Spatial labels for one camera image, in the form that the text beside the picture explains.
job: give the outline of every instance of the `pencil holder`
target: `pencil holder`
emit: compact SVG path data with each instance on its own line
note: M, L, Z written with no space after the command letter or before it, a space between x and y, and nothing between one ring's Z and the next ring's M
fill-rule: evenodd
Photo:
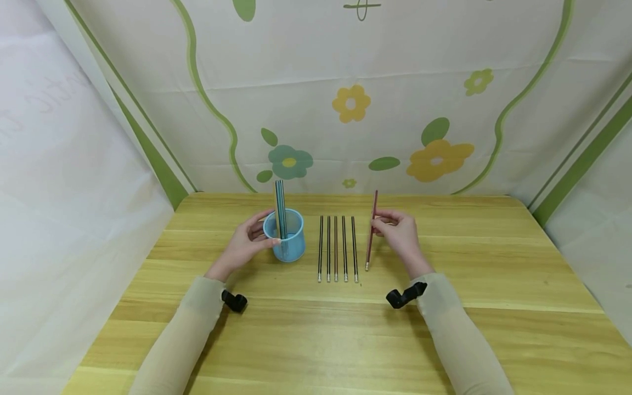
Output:
M294 262L305 253L305 235L303 234L303 216L298 211L285 209L285 223L288 237L281 240L280 245L272 247L274 256L282 262ZM276 213L271 213L264 220L264 233L268 238L277 238Z

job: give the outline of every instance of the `red pencil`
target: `red pencil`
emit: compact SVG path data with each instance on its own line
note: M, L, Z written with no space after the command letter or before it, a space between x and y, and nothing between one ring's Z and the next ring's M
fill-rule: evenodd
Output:
M377 210L377 190L373 195L373 211L371 211L371 221L375 219L375 210ZM371 260L371 244L373 243L373 225L369 223L368 227L368 240L367 240L367 263L364 266L364 270L368 272L368 263Z

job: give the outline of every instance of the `wooden table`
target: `wooden table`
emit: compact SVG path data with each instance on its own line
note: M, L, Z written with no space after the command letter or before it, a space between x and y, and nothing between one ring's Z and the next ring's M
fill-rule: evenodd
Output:
M64 393L126 394L193 278L238 223L271 202L187 198ZM384 299L408 278L383 240L370 272L362 269L372 197L288 195L286 203L305 218L305 255L280 264L265 252L233 275L228 286L248 297L248 308L224 309L190 394L453 393L415 304L393 310ZM451 279L517 394L630 392L632 351L519 201L384 195L379 206L417 218L427 258ZM359 284L316 282L320 215L347 216L349 262L356 216Z

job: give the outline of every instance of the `green stripe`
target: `green stripe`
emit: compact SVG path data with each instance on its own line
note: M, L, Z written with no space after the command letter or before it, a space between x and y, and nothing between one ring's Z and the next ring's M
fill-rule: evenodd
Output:
M193 21L191 20L191 16L189 12L186 10L184 4L180 0L171 0L173 5L178 10L180 17L182 17L182 22L185 24L186 36L187 36L187 46L186 46L186 56L187 63L189 66L189 72L191 74L191 78L193 79L193 83L195 84L196 90L204 104L206 104L209 111L224 125L228 133L231 135L231 146L228 151L228 157L233 166L233 170L237 177L240 179L243 186L248 188L251 192L256 193L257 191L248 183L246 178L244 178L241 170L239 169L239 165L237 164L236 151L237 151L237 131L235 130L233 124L225 117L221 112L219 112L213 103L211 103L209 96L206 94L204 90L204 86L202 85L202 80L200 79L200 73L198 72L197 67L197 38L195 36L195 27L193 26Z
M88 28L88 25L81 18L81 16L79 15L79 12L77 12L75 6L72 5L70 0L65 0L65 2L66 2L66 5L67 5L68 9L73 13L73 15L75 17L75 20L81 25L81 27L83 28L85 33L88 35L88 37L90 37L90 40L92 41L92 43L95 46L95 48L99 51L99 53L101 53L101 56L106 61L107 65L110 67L110 69L112 69L112 72L114 73L114 75L116 75L116 78L119 80L119 83L123 86L123 88L125 89L127 94L130 96L130 98L132 99L132 101L134 102L134 104L136 105L138 110L140 111L140 113L143 114L143 117L145 118L146 122L153 129L153 131L156 134L156 136L158 136L158 139L161 141L162 145L167 150L167 152L169 152L169 155L171 156L173 161L176 163L176 165L178 166L178 168L180 169L182 174L184 174L186 180L189 182L189 184L191 184L191 187L193 188L193 190L197 191L197 189L195 188L195 185L193 184L191 179L186 175L185 170L182 168L182 166L180 166L180 163L176 159L175 155L171 152L171 150L169 149L169 146L164 141L164 139L162 138L160 133L158 133L158 129L156 129L156 127L154 126L154 123L151 122L151 119L149 119L149 116L147 115L145 110L143 110L143 107L140 106L140 103L138 102L138 100L136 100L136 97L133 95L133 93L131 92L130 88L127 86L127 84L123 80L123 77L118 72L118 70L114 67L114 63L112 63L110 58L106 55L106 52L103 50L103 48L99 44L99 42L97 41L96 37L94 37L94 34L92 34L92 32L90 31L90 29Z
M182 186L178 177L173 174L173 171L171 171L167 162L165 162L164 158L160 155L160 152L158 152L154 144L152 144L151 140L149 140L143 131L143 128L141 128L138 122L136 122L134 117L131 115L130 110L128 110L123 101L118 97L114 89L112 89L112 93L114 94L119 106L121 106L123 114L125 114L125 118L127 118L127 122L130 123L131 129L134 131L140 146L143 148L143 151L145 151L145 155L147 156L149 163L152 165L152 168L154 168L158 181L160 181L162 189L164 189L164 192L167 194L167 198L171 202L173 209L177 209L180 202L182 202L189 193L186 191L185 187Z
M564 200L566 195L573 189L575 184L590 169L593 163L605 148L617 137L619 132L626 126L632 118L632 96L623 104L610 122L599 132L597 137L588 145L575 162L568 169L566 174L557 182L551 192L544 198L533 216L538 223L544 227L551 215Z
M485 166L485 169L483 169L483 171L471 183L467 184L466 186L464 186L463 188L459 189L456 192L452 192L452 195L463 193L477 186L489 174L490 170L492 169L492 166L494 165L494 162L496 161L498 154L501 151L505 119L507 118L509 113L518 105L518 103L520 103L522 99L524 99L525 96L529 92L531 92L535 84L538 83L538 81L544 75L544 72L547 70L547 68L549 68L551 62L553 61L553 58L555 57L555 55L557 54L557 51L561 47L562 42L564 41L564 36L566 35L566 32L568 31L568 27L571 24L571 15L573 14L573 5L574 5L574 0L564 0L564 6L562 7L562 20L560 22L559 29L557 30L557 35L555 37L555 40L553 41L553 45L549 49L549 53L547 54L546 58L544 58L544 62L538 69L537 73L533 76L529 84L527 84L527 86L522 90L522 92L520 92L511 102L509 102L509 104L502 110L501 114L496 120L496 124L494 125L494 135L496 137L496 143L494 145L492 155L489 158L489 162Z
M604 109L601 110L601 112L599 113L599 115L597 116L597 118L595 118L595 121L588 127L588 129L584 132L584 134L581 136L581 138L577 141L577 143L575 143L575 145L573 146L573 149L570 150L570 152L568 153L568 155L564 158L564 160L562 161L562 163L560 163L560 165L557 167L557 169L553 172L553 174L551 174L551 177L549 177L549 179L547 180L547 182L544 183L544 185L542 186L542 188L540 189L540 191L535 195L535 197L533 198L533 200L531 201L531 203L529 203L529 206L527 206L528 209L531 209L531 207L533 206L533 203L535 203L536 200L538 200L538 198L540 197L540 195L542 194L542 192L544 192L544 190L549 186L550 182L557 176L557 174L559 173L559 171L562 169L562 167L564 167L564 165L567 163L567 161L571 158L571 156L575 153L575 151L577 151L577 148L579 148L579 146L581 145L581 143L583 143L584 140L586 140L586 137L588 137L588 135L593 131L593 129L596 127L596 125L601 121L601 119L605 116L605 114L610 111L610 108L612 107L612 105L614 104L615 101L618 100L619 96L621 96L621 94L623 93L624 90L626 90L626 88L628 87L628 85L630 84L630 82L632 82L632 73L630 73L630 75L628 75L628 77L625 79L625 81L623 81L623 84L619 87L619 89L617 89L617 92L615 92L614 96L612 96L612 98L610 99L610 101L608 101L608 103L605 105Z

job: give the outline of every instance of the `beige sleeve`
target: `beige sleeve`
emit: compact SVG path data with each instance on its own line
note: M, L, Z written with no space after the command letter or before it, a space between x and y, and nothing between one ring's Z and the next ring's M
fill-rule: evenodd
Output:
M412 280L427 283L417 307L428 325L435 349L457 395L511 395L501 364L468 317L459 296L443 274Z
M222 311L224 283L197 277L154 343L131 386L131 395L182 395Z

